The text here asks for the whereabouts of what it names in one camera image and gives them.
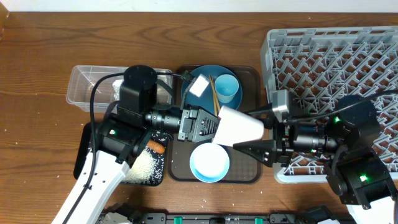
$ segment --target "green led light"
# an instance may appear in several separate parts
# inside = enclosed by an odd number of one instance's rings
[[[337,122],[339,122],[339,121],[341,121],[340,118],[336,116],[336,117],[335,117],[335,123],[337,123]]]
[[[365,175],[362,175],[361,177],[359,177],[361,179],[362,182],[364,182],[365,180],[368,179],[368,177],[366,177]]]

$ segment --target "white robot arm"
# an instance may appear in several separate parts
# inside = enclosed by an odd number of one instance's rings
[[[53,224],[61,224],[64,222],[73,204],[80,196],[83,186],[87,182],[92,160],[93,153],[90,152],[87,155],[85,165],[75,186],[52,222]],[[118,164],[115,160],[116,156],[109,153],[103,151],[98,151],[96,153],[95,174],[91,180],[92,187],[83,195],[76,209],[66,223],[95,223],[95,221],[97,221],[105,203],[109,199],[109,196],[111,196],[112,192],[130,170],[129,165],[126,162]]]

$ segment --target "wooden table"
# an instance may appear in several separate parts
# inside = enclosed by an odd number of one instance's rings
[[[65,101],[75,65],[247,65],[260,72],[270,29],[397,23],[397,14],[12,12],[0,42],[0,222],[50,223],[75,184],[76,152],[89,121]],[[176,182],[167,175],[158,187],[120,185],[108,205],[116,202],[169,213],[317,205],[347,212],[327,184],[282,185],[266,167],[253,185]]]

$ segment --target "chopsticks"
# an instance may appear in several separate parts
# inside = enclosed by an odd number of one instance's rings
[[[211,89],[213,90],[214,115],[218,116],[218,112],[220,112],[220,104],[218,103],[216,89],[214,87],[214,79],[213,79],[213,77],[211,77],[210,74],[209,74],[209,79],[210,79]]]

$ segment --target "plastic dish rack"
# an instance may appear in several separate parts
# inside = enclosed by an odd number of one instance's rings
[[[339,99],[398,88],[398,27],[270,30],[261,47],[268,102],[286,89],[311,114],[333,111]],[[382,131],[373,149],[398,179],[398,96],[373,101]],[[294,155],[288,168],[274,167],[281,183],[326,182],[320,163]]]

